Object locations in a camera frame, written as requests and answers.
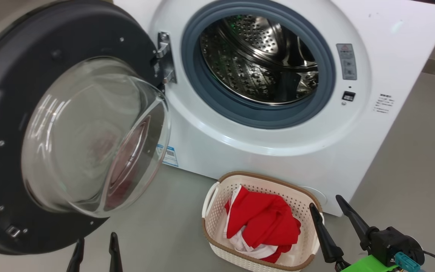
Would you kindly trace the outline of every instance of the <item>white washing machine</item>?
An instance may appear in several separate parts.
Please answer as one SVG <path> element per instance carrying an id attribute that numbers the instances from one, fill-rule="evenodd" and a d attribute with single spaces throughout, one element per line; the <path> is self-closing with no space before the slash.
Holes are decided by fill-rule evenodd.
<path id="1" fill-rule="evenodd" d="M 33 2 L 0 32 L 0 253 L 74 243 L 162 162 L 341 215 L 435 45 L 426 2 Z"/>

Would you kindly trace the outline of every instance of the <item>washing machine door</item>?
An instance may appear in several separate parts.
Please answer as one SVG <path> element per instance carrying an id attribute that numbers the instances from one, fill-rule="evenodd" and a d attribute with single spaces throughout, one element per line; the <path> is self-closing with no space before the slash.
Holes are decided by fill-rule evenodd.
<path id="1" fill-rule="evenodd" d="M 144 192 L 170 133 L 155 53 L 97 0 L 42 7 L 0 35 L 0 253 L 71 245 Z"/>

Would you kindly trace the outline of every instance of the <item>white handle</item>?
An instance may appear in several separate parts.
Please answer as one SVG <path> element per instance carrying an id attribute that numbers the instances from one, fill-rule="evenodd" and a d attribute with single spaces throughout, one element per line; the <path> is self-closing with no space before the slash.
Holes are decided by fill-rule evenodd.
<path id="1" fill-rule="evenodd" d="M 209 191 L 207 192 L 206 198 L 204 199 L 204 204 L 202 205 L 202 218 L 206 218 L 206 216 L 209 214 L 209 210 L 211 209 L 211 205 L 214 203 L 214 199 L 216 198 L 216 195 L 218 194 L 219 188 L 219 181 L 213 184 L 211 188 L 209 188 Z"/>
<path id="2" fill-rule="evenodd" d="M 323 216 L 323 213 L 320 213 L 321 218 L 322 218 L 322 224 L 325 225 L 325 217 Z M 316 240 L 315 240 L 315 245 L 313 246 L 313 254 L 316 254 L 316 252 L 318 252 L 318 249 L 320 248 L 320 242 L 318 241 L 318 236 L 316 236 Z"/>

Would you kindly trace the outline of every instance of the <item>plastic basket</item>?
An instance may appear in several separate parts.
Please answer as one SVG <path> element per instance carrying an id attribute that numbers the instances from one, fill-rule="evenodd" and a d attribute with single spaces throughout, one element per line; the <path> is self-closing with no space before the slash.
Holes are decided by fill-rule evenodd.
<path id="1" fill-rule="evenodd" d="M 223 237 L 227 217 L 224 205 L 239 185 L 252 192 L 282 196 L 290 205 L 293 216 L 302 223 L 298 243 L 293 245 L 289 252 L 283 253 L 276 263 L 265 262 L 239 253 Z M 231 172 L 224 175 L 209 189 L 204 200 L 202 207 L 204 236 L 216 255 L 244 269 L 255 272 L 299 271 L 310 264 L 319 249 L 318 237 L 309 210 L 310 203 L 316 205 L 323 217 L 320 203 L 307 190 L 258 174 Z"/>

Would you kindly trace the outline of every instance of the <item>warning label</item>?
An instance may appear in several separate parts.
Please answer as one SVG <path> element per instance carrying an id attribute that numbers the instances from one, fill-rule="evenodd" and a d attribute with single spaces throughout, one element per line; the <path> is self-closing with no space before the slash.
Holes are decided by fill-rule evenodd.
<path id="1" fill-rule="evenodd" d="M 162 154 L 163 149 L 164 146 L 157 145 L 157 154 L 159 156 Z M 164 155 L 164 160 L 162 162 L 165 163 L 166 165 L 179 167 L 179 163 L 177 163 L 176 150 L 172 146 L 167 147 L 167 150 L 165 151 L 165 155 Z"/>
<path id="2" fill-rule="evenodd" d="M 342 64 L 342 77 L 345 80 L 357 80 L 357 65 L 355 64 L 355 54 L 350 43 L 337 44 L 340 63 Z"/>
<path id="3" fill-rule="evenodd" d="M 373 111 L 387 114 L 392 109 L 394 102 L 391 95 L 381 93 L 373 106 Z"/>

